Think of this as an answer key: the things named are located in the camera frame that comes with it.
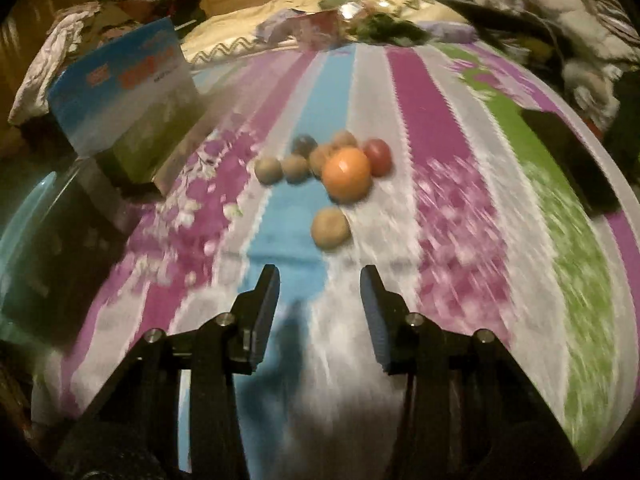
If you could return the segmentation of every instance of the red tomato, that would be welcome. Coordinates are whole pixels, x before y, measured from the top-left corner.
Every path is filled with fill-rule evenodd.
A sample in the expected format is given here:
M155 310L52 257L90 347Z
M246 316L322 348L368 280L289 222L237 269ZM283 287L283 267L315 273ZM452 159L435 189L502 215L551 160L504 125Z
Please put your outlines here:
M369 139L362 147L362 151L371 164L371 174L373 176L385 176L391 172L393 159L391 149L382 139Z

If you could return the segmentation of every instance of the bed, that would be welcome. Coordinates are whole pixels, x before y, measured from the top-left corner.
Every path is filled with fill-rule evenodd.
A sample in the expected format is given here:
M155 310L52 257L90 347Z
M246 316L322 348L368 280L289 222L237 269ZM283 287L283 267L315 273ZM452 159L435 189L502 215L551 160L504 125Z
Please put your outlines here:
M425 4L417 12L449 12ZM144 214L76 343L49 357L34 412L78 416L146 330L199 327L274 263L282 284L265 361L236 382L252 478L380 477L404 384L376 363L360 302L360 269L376 264L410 310L454 332L493 330L583 464L602 451L638 385L640 205L558 95L481 42L273 49L229 57L196 81L238 98ZM619 212L588 218L521 107L566 121ZM252 165L297 134L326 142L342 128L385 140L395 171L343 209L353 242L327 254L309 235L330 204L321 183L265 188Z
M207 0L202 4L207 12ZM259 41L255 35L257 25L284 9L316 12L321 0L270 0L246 9L232 10L226 14L213 15L194 28L182 44L186 60L194 68L225 62L233 57L255 54L271 48ZM388 12L412 22L465 22L457 12L435 0L367 0L371 5L384 2ZM233 9L225 6L222 9ZM285 41L280 48L295 48L294 41Z

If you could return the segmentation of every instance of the purple stripe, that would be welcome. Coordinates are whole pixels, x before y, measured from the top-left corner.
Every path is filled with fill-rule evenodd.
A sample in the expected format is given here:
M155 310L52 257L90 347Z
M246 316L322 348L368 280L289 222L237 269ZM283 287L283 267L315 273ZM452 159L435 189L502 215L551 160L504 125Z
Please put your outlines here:
M187 191L188 196L203 202L203 207L195 213L191 228L188 230L180 229L178 233L174 233L175 237L170 240L172 249L177 250L178 254L177 261L167 270L167 274L172 277L171 283L168 286L153 283L149 287L142 323L133 341L136 341L149 328L159 327L166 330L188 290L201 286L210 280L213 256L204 254L204 244L210 240L215 240L216 242L220 240L228 227L228 220L222 211L223 205L234 203L248 181L249 175L246 168L239 161L242 160L246 163L253 158L255 152L252 147L257 142L264 140L264 137L284 109L287 99L300 77L313 60L314 54L301 55L295 51L286 51L269 52L255 56L250 64L250 69L242 71L242 75L238 78L238 86L251 85L259 90L263 77L274 76L270 67L282 56L293 56L296 60L277 83L273 94L264 102L254 120L251 121L254 128L252 134L243 133L238 135L237 131L221 132L220 139L211 140L208 143L209 146L205 146L205 151L213 155L214 158L220 154L225 146L228 147L228 150L219 160L216 176L212 180L217 186L212 193L208 193L210 182L206 182L204 179L197 179L190 185ZM265 113L266 107L270 108L269 113ZM229 124L230 121L232 124L237 124L237 121L227 119L221 121L221 123ZM160 246L158 240L150 239L153 236L143 233L144 228L153 222L155 214L155 211L148 213L132 234L127 245L127 256L116 265L109 279L98 293L79 333L76 344L70 354L62 361L61 405L63 411L70 415L78 416L80 414L76 400L70 391L70 382L73 373L78 369L88 352L98 314L102 308L108 308L110 301L116 298L118 291L131 276L137 257L146 253L161 258L166 250L166 248L163 249ZM195 283L191 286L186 286L185 276L190 272L195 273ZM144 281L145 277L143 276L136 287L139 292L142 292Z
M446 330L509 334L505 243L476 160L449 104L410 48L386 48L414 163L420 310Z
M492 70L501 70L512 76L517 82L526 86L527 91L533 97L541 110L545 112L553 112L561 117L564 122L573 130L571 123L562 110L542 91L536 81L527 78L524 69L519 69L506 59L489 52L485 48L477 45L466 45L466 49L478 54L485 65L491 67ZM574 130L578 139L581 136ZM638 242L631 229L631 225L623 212L618 212L607 216L607 222L611 227L613 236L616 239L618 250L622 256L625 266L626 280L629 284L631 297L636 310L636 333L640 335L640 251L638 250ZM640 393L640 375L636 394Z

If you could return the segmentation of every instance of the box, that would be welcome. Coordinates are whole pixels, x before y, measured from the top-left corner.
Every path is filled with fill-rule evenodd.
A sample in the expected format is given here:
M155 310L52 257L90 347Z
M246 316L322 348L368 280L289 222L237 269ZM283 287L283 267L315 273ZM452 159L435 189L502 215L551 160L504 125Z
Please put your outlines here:
M94 157L127 196L168 193L167 179L175 179L190 155L181 149L177 160L174 151L203 113L167 18L70 65L49 89L49 106L76 153ZM170 159L174 170L161 172Z
M342 43L340 19L335 9L289 18L288 21L300 50L327 50Z

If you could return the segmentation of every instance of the white stripe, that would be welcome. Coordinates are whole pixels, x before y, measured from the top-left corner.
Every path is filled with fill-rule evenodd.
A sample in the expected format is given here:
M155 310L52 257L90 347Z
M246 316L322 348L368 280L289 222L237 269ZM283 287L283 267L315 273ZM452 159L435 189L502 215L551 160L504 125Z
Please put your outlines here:
M279 76L296 59L296 56L281 56L281 59L276 60L267 69L262 70L248 85L246 94L243 94L242 98L236 101L232 110L222 121L220 129L231 126L229 121L232 119L232 112L240 114L240 116L247 116L255 111L255 99L258 96L261 97L261 101L258 102L259 106L268 95L268 90L264 91L265 86L269 89L272 85L275 85L279 80ZM185 193L187 188L188 186L181 186L177 192ZM121 288L118 299L100 308L87 354L78 369L73 373L71 380L70 389L75 395L81 410L84 410L93 399L94 395L113 372L117 363L128 351L143 319L146 292L149 286L152 283L167 281L168 274L166 269L176 258L175 250L169 248L161 260L151 259L148 256L142 256L137 259L136 268L128 278L127 285ZM141 276L146 281L144 293L131 293L131 284L136 283Z
M564 295L538 197L487 106L445 68L450 58L432 46L415 50L449 103L495 205L513 301L513 319L504 320L513 334L511 354L562 423L569 362Z
M327 54L319 54L311 62L291 94L280 117L267 134L261 153L282 154L289 137L305 107ZM252 164L247 171L252 172ZM217 248L212 269L212 283L194 290L182 302L169 327L169 333L185 332L200 327L211 317L231 308L248 267L246 256L249 244L257 233L262 214L269 202L271 189L262 186L252 176L238 196L242 216L235 218Z
M71 377L69 389L81 412L124 358L142 322L150 282L145 284L142 294L131 291L139 277L139 268L136 266L118 299L100 309L89 350Z
M616 433L634 401L638 376L638 335L636 334L636 310L626 279L625 265L618 243L605 218L592 222L593 232L607 260L611 286L611 303L614 308L615 366L609 390L609 420L602 429L599 443L587 463L607 446Z
M492 49L492 47L487 44L479 41L476 45L480 46L482 49L490 52L491 54L495 54L498 56L502 56L500 52ZM508 58L504 58L506 62L510 63L518 70L522 72L522 67L517 65L517 63L511 61ZM620 171L620 168L613 161L607 150L604 149L604 146L598 140L598 138L593 134L593 132L589 129L589 127L584 124L584 121L580 118L580 116L562 99L558 94L556 94L549 86L537 78L537 76L531 72L523 73L523 78L531 81L535 84L535 86L547 97L551 102L553 102L558 109L562 112L566 120L568 121L571 128L576 132L578 137L582 140L584 146L591 153L591 156L596 160L599 166L602 168L603 173L607 177L607 180L612 185L618 199L620 200L620 206L622 207L622 211L625 213L626 218L629 221L629 225L631 225L631 229L634 233L634 237L636 239L636 245L640 241L640 203L636 198L631 186L629 186L626 181L624 175Z
M367 200L345 207L353 243L326 256L325 289L311 304L305 367L270 478L368 480L382 475L396 439L405 378L376 362L360 299L360 269L415 307L420 247L409 149L385 51L358 45L347 129L384 139L396 171Z

